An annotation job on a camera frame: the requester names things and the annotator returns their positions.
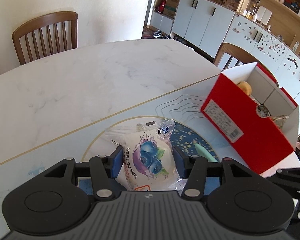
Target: open cardboard box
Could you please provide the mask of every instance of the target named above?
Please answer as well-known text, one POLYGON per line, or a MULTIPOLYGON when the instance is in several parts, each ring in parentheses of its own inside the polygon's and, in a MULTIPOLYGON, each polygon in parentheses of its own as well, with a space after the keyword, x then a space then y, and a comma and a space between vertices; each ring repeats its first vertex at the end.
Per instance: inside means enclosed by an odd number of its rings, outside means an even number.
POLYGON ((257 63, 220 73, 201 111, 258 174, 294 153, 298 138, 298 105, 257 63), (289 116, 282 130, 269 117, 257 114, 258 104, 237 87, 241 81, 251 85, 253 98, 264 104, 271 115, 289 116))

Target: chair backrest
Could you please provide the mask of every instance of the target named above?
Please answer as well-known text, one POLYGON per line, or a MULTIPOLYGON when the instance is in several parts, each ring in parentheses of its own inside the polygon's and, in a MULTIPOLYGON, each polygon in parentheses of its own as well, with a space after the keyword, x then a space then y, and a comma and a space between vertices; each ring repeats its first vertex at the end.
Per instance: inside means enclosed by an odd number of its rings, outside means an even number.
POLYGON ((223 54, 227 53, 229 54, 231 57, 236 58, 238 61, 247 64, 247 63, 251 63, 251 62, 258 62, 259 63, 259 67, 262 67, 263 70, 265 70, 264 72, 276 83, 276 85, 279 87, 279 84, 276 80, 276 78, 274 77, 274 75, 270 72, 270 70, 263 65, 260 61, 258 61, 253 55, 251 55, 249 52, 245 51, 244 49, 235 46, 233 44, 230 43, 222 43, 219 47, 219 50, 217 52, 217 55, 213 61, 213 64, 215 66, 218 66, 223 54))
POLYGON ((13 44, 16 49, 16 53, 17 53, 20 64, 23 65, 26 63, 25 57, 22 52, 21 43, 20 43, 20 38, 22 38, 23 36, 25 37, 26 48, 28 51, 29 60, 33 61, 33 56, 31 53, 31 48, 30 48, 30 44, 29 44, 29 40, 28 40, 28 36, 27 36, 28 33, 32 33, 33 48, 35 51, 36 59, 40 58, 38 44, 37 44, 36 37, 35 37, 36 30, 38 30, 38 32, 39 32, 42 55, 43 55, 43 57, 47 56, 46 47, 44 44, 43 33, 42 33, 43 27, 46 27, 50 54, 51 55, 54 54, 49 25, 53 25, 53 32, 54 32, 55 41, 56 41, 55 44, 56 44, 56 48, 57 48, 57 53, 59 53, 61 50, 60 50, 60 41, 59 41, 57 23, 61 23, 64 50, 68 50, 65 22, 71 21, 71 27, 70 27, 71 28, 71 47, 72 47, 72 49, 77 48, 77 19, 78 19, 78 14, 76 12, 71 12, 71 11, 55 12, 55 13, 46 14, 46 15, 37 17, 35 19, 32 19, 32 20, 24 23, 23 25, 21 25, 19 28, 17 28, 12 34, 12 40, 13 40, 13 44))

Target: blueberry illustration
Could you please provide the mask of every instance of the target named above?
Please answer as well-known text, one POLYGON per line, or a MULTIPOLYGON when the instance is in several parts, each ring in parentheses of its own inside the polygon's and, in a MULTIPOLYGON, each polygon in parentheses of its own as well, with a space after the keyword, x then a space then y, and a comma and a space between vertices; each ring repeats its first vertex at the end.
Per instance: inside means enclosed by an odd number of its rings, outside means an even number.
POLYGON ((153 174, 157 174, 161 171, 162 169, 162 164, 161 162, 158 161, 156 158, 152 158, 152 163, 149 167, 149 171, 153 174))
POLYGON ((147 168, 149 168, 151 162, 152 162, 152 159, 149 155, 149 153, 147 152, 141 152, 141 162, 144 166, 146 166, 147 168))
POLYGON ((154 142, 147 141, 141 145, 141 151, 149 153, 151 157, 155 157, 158 153, 158 148, 154 142))

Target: white label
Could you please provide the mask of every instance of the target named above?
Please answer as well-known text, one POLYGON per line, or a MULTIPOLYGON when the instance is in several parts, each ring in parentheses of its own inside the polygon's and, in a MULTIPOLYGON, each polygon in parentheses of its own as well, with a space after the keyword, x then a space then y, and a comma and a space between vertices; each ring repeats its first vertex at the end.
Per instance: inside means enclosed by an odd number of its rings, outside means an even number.
POLYGON ((230 142, 236 142, 243 135, 243 132, 240 130, 240 128, 212 99, 205 107, 204 112, 208 117, 210 117, 211 120, 213 120, 216 126, 223 131, 230 142))

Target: green leaf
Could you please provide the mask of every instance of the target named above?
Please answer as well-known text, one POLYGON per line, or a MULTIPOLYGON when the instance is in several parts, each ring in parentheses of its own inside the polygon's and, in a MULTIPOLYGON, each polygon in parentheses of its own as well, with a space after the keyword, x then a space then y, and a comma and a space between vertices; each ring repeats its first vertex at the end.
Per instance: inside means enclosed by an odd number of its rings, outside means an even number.
POLYGON ((159 172, 161 175, 169 175, 169 172, 166 171, 164 167, 162 167, 161 171, 159 172))
POLYGON ((165 150, 163 150, 163 149, 161 149, 161 148, 158 148, 158 152, 157 152, 157 156, 156 156, 156 158, 157 158, 158 160, 160 160, 160 159, 162 158, 164 151, 165 151, 165 150))

